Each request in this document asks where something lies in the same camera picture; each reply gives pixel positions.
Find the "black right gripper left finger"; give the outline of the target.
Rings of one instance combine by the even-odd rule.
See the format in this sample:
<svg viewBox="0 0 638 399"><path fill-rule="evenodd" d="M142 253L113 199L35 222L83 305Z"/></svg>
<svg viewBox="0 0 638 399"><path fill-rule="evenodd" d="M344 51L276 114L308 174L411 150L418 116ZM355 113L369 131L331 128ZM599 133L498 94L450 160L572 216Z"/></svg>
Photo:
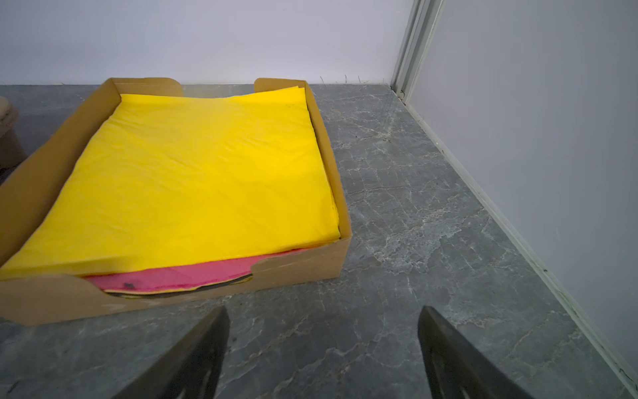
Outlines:
<svg viewBox="0 0 638 399"><path fill-rule="evenodd" d="M116 398L213 398L229 341L226 307L213 309Z"/></svg>

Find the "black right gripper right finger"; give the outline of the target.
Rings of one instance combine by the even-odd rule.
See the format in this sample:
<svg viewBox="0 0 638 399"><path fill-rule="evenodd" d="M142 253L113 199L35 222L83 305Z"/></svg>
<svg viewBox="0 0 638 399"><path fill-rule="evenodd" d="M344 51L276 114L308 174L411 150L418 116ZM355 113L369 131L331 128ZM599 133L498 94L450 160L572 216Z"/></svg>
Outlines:
<svg viewBox="0 0 638 399"><path fill-rule="evenodd" d="M530 398L435 308L420 312L418 338L433 398Z"/></svg>

